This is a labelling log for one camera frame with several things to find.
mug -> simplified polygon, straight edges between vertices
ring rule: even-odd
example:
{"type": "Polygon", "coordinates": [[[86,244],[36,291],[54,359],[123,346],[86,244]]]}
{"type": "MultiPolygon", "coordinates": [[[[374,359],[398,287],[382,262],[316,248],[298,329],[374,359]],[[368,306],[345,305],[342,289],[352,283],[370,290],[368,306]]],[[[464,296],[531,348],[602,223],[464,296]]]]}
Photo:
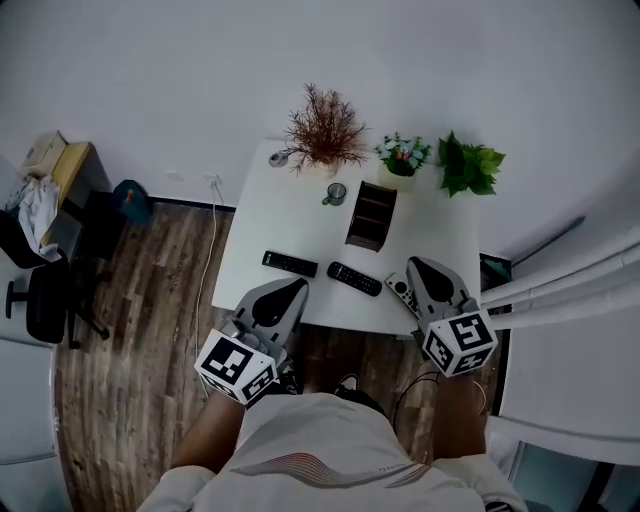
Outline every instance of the mug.
{"type": "Polygon", "coordinates": [[[332,183],[327,188],[327,197],[322,200],[322,204],[331,206],[340,206],[347,197],[347,187],[342,183],[332,183]]]}

wooden floor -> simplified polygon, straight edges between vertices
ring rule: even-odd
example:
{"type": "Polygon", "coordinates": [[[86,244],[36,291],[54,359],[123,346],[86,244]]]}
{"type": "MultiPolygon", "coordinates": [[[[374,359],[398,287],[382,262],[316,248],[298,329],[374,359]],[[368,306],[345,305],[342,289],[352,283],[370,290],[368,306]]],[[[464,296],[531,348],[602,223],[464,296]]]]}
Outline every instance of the wooden floor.
{"type": "MultiPolygon", "coordinates": [[[[200,302],[199,345],[226,314],[210,306],[233,214],[218,229],[200,302]]],[[[56,407],[67,486],[75,510],[135,510],[169,467],[176,443],[198,414],[204,393],[193,364],[198,287],[213,234],[212,211],[156,204],[150,225],[129,225],[101,285],[94,311],[111,331],[102,341],[83,322],[80,350],[61,345],[56,407]]],[[[379,334],[301,325],[289,340],[305,392],[330,390],[348,372],[391,417],[406,386],[425,371],[415,343],[379,334]]],[[[478,381],[490,410],[496,361],[478,381]]],[[[414,386],[398,414],[398,437],[416,461],[430,460],[435,384],[414,386]]],[[[482,403],[478,393],[479,406],[482,403]]]]}

office chair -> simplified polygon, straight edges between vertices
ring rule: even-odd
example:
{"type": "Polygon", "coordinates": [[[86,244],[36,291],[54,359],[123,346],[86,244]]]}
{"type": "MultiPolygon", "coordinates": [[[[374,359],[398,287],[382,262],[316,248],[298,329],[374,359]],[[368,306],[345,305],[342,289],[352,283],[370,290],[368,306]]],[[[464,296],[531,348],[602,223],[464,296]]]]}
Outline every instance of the office chair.
{"type": "Polygon", "coordinates": [[[20,225],[5,211],[0,211],[0,248],[18,267],[33,268],[27,292],[17,292],[14,281],[9,283],[5,306],[7,318],[11,318],[14,302],[26,302],[27,332],[39,341],[60,343],[64,338],[66,319],[69,347],[80,348],[74,338],[76,315],[103,340],[109,338],[109,331],[94,322],[91,299],[98,283],[109,280],[110,274],[95,276],[90,285],[81,290],[75,282],[77,269],[69,266],[65,254],[58,249],[60,259],[53,263],[35,254],[20,225]]]}

white table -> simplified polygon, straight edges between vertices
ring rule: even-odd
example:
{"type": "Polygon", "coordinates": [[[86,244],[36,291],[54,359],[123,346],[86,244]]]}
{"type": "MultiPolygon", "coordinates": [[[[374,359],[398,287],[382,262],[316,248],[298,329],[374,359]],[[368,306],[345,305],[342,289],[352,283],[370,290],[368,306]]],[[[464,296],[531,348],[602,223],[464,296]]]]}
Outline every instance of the white table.
{"type": "Polygon", "coordinates": [[[271,154],[284,149],[281,141],[262,141],[244,184],[222,258],[212,304],[235,309],[243,295],[256,286],[294,274],[262,265],[266,250],[318,263],[310,283],[302,322],[359,331],[408,335],[415,317],[383,284],[371,297],[327,277],[327,268],[339,261],[355,270],[386,279],[404,273],[410,256],[437,260],[454,269],[469,293],[480,298],[480,262],[473,197],[449,199],[438,190],[441,171],[425,166],[418,171],[413,192],[398,194],[384,247],[376,253],[345,239],[361,181],[377,184],[380,162],[376,155],[362,167],[343,166],[327,180],[311,174],[296,177],[289,165],[272,168],[271,154]],[[333,182],[347,187],[340,206],[323,206],[333,182]]]}

flower pot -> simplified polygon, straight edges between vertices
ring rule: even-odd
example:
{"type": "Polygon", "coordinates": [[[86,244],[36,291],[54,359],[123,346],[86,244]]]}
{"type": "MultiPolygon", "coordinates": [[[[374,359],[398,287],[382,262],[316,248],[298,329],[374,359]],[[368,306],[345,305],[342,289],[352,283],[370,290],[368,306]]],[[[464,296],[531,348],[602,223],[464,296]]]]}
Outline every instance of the flower pot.
{"type": "Polygon", "coordinates": [[[378,185],[398,192],[411,192],[416,182],[416,173],[413,176],[398,176],[381,164],[378,168],[378,185]]]}
{"type": "Polygon", "coordinates": [[[340,164],[338,162],[332,162],[330,164],[323,164],[322,162],[314,162],[307,165],[307,169],[313,174],[325,179],[331,179],[338,173],[340,164]]]}

